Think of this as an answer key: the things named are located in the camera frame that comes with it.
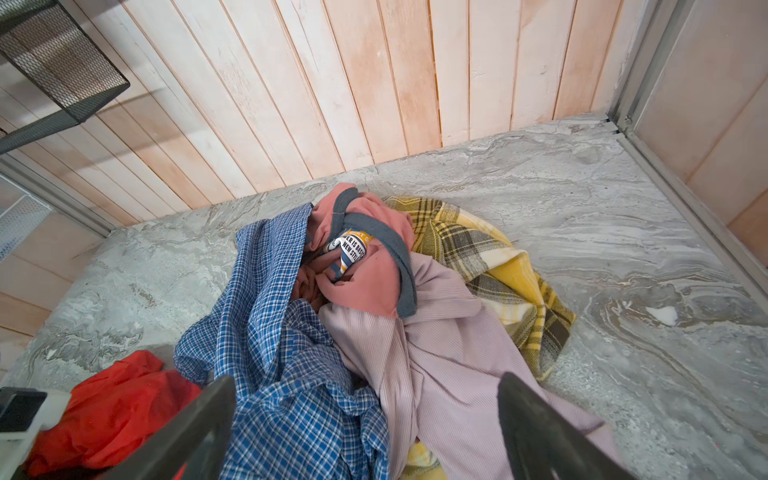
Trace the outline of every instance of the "wire mesh basket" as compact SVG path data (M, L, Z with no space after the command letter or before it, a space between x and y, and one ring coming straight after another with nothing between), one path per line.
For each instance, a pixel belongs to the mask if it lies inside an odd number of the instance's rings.
M52 211L45 202L0 175L0 262Z
M0 154L83 123L130 86L56 0L0 0L0 54L61 108L0 131Z

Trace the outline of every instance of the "marble surface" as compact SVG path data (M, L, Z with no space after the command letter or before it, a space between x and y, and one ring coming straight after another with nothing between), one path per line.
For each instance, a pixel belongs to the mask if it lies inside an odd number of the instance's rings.
M545 386L608 420L638 478L768 478L768 318L588 118L115 231L4 383L70 389L136 349L170 360L226 285L235 232L337 181L442 198L526 249L580 317Z

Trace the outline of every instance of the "white plastic part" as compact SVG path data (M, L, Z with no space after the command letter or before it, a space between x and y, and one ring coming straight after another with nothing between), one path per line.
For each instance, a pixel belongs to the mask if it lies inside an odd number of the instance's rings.
M10 480L16 468L27 459L38 432L56 426L67 409L69 393L45 389L42 392L48 396L26 432L0 432L0 480Z

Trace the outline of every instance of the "metal frame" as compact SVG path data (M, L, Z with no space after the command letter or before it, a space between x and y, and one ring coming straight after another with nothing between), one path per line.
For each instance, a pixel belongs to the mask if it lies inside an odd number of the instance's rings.
M103 480L168 480L185 464L182 480L217 480L235 405L234 378L219 377Z
M497 398L516 480L635 480L515 374L502 376Z
M72 18L72 15L70 15L67 9L64 8L58 0L28 0L28 3L30 8L19 11L19 15L16 17L14 17L13 14L17 12L14 12L13 10L5 12L5 14L9 15L6 15L6 18L0 22L0 35L9 34L13 28L18 27L20 24L46 10L60 12L69 20L69 27L72 28L73 31L77 29L77 31L80 32L80 35L91 44L93 49L101 55L101 58L109 64L114 73L119 75L123 81L115 87L106 90L100 89L98 92L89 95L87 98L82 98L79 101L66 106L61 102L59 96L52 92L50 88L42 85L38 79L30 73L31 70L29 67L20 65L14 55L7 55L7 52L3 48L0 48L0 58L5 58L8 63L20 71L38 90L45 94L46 97L56 103L60 108L59 111L43 118L39 118L16 130L6 132L0 129L0 134L2 134L2 136L0 136L0 154L7 153L23 145L47 137L48 135L82 124L131 86L131 83L125 75L123 75L123 72L121 72L114 63L112 63L112 60L101 51L101 49L94 43L93 39L85 33L80 24Z
M13 153L0 155L0 173L32 192L59 213L102 237L108 236L116 228L115 225L99 217L69 194L17 161L13 158Z
M650 0L631 67L608 115L624 133L619 141L683 214L704 242L768 312L768 271L696 194L635 133L672 48L696 0Z

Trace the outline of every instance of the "red cloth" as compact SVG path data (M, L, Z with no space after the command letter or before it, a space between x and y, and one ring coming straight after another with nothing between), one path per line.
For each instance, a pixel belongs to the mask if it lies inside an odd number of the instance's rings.
M330 235L333 204L344 190L354 186L338 184L317 203L307 225L307 234L312 242L306 250L316 251L326 244ZM360 193L358 198L349 203L346 212L365 214L386 223L400 235L408 250L413 248L415 235L411 217L387 207L375 194ZM340 257L341 249L337 248L317 257L309 265L302 265L291 293L291 300L305 298L317 311L324 303L322 297L318 298L319 290L325 298L337 305L396 318L397 300L400 296L400 271L384 244L373 238L368 243L366 255L355 262L341 280L333 283L331 279L335 274L329 267L338 263Z
M74 387L61 421L35 440L27 473L98 469L125 460L200 395L199 386L162 367L140 350Z

